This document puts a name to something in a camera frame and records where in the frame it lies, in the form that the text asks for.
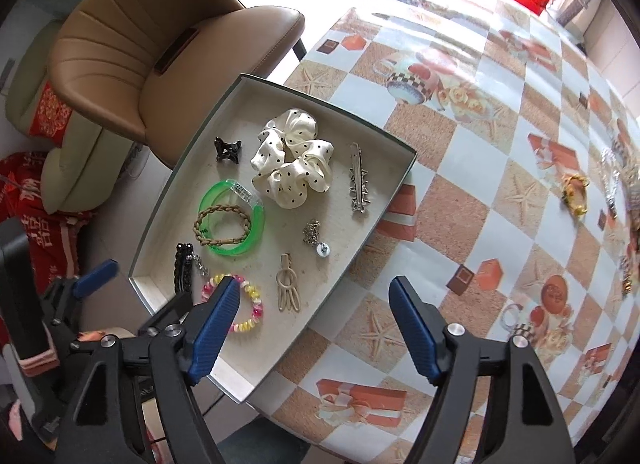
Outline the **black beaded hair clip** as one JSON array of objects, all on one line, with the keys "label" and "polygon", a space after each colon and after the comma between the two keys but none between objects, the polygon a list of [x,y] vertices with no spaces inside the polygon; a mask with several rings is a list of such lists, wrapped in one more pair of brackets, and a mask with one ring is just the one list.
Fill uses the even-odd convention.
[{"label": "black beaded hair clip", "polygon": [[174,287],[177,295],[192,294],[193,255],[191,243],[177,244],[174,265]]}]

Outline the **beige loop hair clip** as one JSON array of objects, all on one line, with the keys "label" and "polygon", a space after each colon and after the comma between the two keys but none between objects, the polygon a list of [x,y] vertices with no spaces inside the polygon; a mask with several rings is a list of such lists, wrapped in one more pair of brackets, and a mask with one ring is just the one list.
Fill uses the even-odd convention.
[{"label": "beige loop hair clip", "polygon": [[276,276],[278,288],[278,309],[299,312],[300,298],[297,288],[297,273],[292,267],[291,256],[281,255],[281,267]]}]

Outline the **silver chain ball charm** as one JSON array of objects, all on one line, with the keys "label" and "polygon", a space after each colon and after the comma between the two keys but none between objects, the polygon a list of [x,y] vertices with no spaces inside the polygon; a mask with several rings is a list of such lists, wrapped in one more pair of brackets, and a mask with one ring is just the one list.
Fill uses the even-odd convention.
[{"label": "silver chain ball charm", "polygon": [[311,219],[304,227],[303,242],[312,246],[321,258],[327,258],[331,253],[329,244],[320,239],[320,221],[317,219]]}]

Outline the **small silver earring clip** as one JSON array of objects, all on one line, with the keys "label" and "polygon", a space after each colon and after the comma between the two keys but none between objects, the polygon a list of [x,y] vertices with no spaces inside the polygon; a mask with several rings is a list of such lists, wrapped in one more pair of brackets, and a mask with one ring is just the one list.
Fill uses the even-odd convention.
[{"label": "small silver earring clip", "polygon": [[198,256],[198,254],[193,254],[192,255],[192,259],[193,259],[193,263],[195,268],[198,269],[198,273],[203,277],[203,278],[207,278],[209,275],[208,269],[206,268],[206,265],[204,265],[204,262],[202,261],[202,258],[200,256]]}]

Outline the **red patterned blanket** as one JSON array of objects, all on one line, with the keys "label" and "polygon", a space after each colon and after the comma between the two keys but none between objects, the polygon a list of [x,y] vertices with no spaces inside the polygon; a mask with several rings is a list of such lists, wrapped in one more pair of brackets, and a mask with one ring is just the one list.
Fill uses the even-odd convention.
[{"label": "red patterned blanket", "polygon": [[79,273],[77,238],[95,212],[49,214],[41,198],[46,152],[16,152],[0,162],[1,220],[17,217],[28,237],[39,294],[57,278]]}]

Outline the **pale green sofa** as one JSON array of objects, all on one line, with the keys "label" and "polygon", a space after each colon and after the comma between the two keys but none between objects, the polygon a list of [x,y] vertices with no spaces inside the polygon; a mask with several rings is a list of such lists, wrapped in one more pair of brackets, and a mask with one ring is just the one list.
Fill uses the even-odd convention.
[{"label": "pale green sofa", "polygon": [[27,48],[6,96],[6,118],[23,135],[49,148],[40,195],[44,209],[88,212],[112,194],[132,142],[90,122],[54,93],[48,54],[61,27],[45,25]]}]

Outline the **white felt lined tray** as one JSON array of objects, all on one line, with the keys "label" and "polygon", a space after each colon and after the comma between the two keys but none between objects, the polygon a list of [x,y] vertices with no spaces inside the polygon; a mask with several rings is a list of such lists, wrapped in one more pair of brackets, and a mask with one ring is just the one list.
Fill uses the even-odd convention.
[{"label": "white felt lined tray", "polygon": [[[259,146],[259,132],[268,120],[293,108],[313,116],[320,137],[334,145],[330,190],[311,193],[296,210],[282,210],[265,198],[262,237],[241,256],[219,256],[201,245],[194,247],[211,273],[244,276],[258,288],[265,304],[258,328],[227,337],[210,374],[236,402],[254,392],[331,295],[416,160],[416,150],[407,143],[352,113],[269,80],[241,75],[184,151],[142,234],[129,281],[149,312],[159,310],[174,294],[176,246],[195,243],[193,225],[206,191],[225,179],[253,187],[250,158]],[[216,137],[242,141],[239,164],[216,160]],[[362,166],[368,172],[370,204],[364,214],[352,211],[349,195],[352,142],[359,144]],[[303,242],[304,227],[311,219],[320,221],[320,239],[331,249],[327,258]],[[278,309],[276,276],[284,253],[290,254],[297,273],[299,312]]]}]

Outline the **green translucent bangle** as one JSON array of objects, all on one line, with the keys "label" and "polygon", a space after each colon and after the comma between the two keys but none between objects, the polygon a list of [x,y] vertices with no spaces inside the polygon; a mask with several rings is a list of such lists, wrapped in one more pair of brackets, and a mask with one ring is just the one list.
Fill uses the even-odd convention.
[{"label": "green translucent bangle", "polygon": [[193,225],[195,239],[219,256],[241,256],[262,237],[265,206],[238,180],[225,179],[201,199]]}]

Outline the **red embroidered cushion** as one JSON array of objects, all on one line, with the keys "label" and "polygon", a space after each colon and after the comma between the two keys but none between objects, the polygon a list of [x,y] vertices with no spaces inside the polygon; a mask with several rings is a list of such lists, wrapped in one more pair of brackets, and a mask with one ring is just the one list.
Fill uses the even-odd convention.
[{"label": "red embroidered cushion", "polygon": [[63,143],[73,109],[54,92],[50,80],[43,84],[28,134],[49,139],[57,148]]}]

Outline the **black claw hair clip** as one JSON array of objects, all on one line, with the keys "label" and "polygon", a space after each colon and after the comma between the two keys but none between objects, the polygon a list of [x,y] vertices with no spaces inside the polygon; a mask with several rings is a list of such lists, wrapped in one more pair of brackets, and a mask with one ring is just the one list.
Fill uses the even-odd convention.
[{"label": "black claw hair clip", "polygon": [[214,141],[216,149],[216,160],[218,162],[230,161],[235,165],[239,164],[242,141],[224,141],[223,138],[216,137]]}]

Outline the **patterned vinyl tablecloth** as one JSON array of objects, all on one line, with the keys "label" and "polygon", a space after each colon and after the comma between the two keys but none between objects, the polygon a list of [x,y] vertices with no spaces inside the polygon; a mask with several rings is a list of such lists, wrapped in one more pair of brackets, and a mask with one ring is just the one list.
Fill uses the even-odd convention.
[{"label": "patterned vinyl tablecloth", "polygon": [[638,158],[639,127],[594,65],[502,0],[381,0],[342,16],[288,84],[409,143],[416,164],[252,405],[346,460],[403,461],[435,395],[388,306],[403,274],[472,334],[526,336],[584,438],[639,339],[612,167]]}]

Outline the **white polka dot scrunchie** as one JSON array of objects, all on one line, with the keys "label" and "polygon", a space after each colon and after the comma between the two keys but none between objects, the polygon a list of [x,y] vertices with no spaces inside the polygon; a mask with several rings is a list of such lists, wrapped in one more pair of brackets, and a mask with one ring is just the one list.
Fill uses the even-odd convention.
[{"label": "white polka dot scrunchie", "polygon": [[267,122],[250,160],[254,188],[284,210],[302,206],[310,192],[332,184],[334,145],[318,138],[317,121],[302,109],[289,109]]}]

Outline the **tan leather chair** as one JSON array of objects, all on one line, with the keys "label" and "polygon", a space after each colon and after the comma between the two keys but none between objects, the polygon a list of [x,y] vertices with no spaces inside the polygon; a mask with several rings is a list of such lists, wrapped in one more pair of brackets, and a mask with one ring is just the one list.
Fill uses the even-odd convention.
[{"label": "tan leather chair", "polygon": [[304,16],[239,0],[82,0],[49,57],[55,93],[167,167],[242,73],[299,51]]}]

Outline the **silver long hair barrette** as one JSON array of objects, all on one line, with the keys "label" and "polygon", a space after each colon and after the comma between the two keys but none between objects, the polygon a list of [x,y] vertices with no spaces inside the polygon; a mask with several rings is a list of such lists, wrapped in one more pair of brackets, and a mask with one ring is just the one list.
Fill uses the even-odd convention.
[{"label": "silver long hair barrette", "polygon": [[350,186],[349,195],[352,198],[352,211],[364,214],[370,204],[368,197],[368,172],[362,166],[362,154],[358,143],[352,142],[349,146],[350,160]]}]

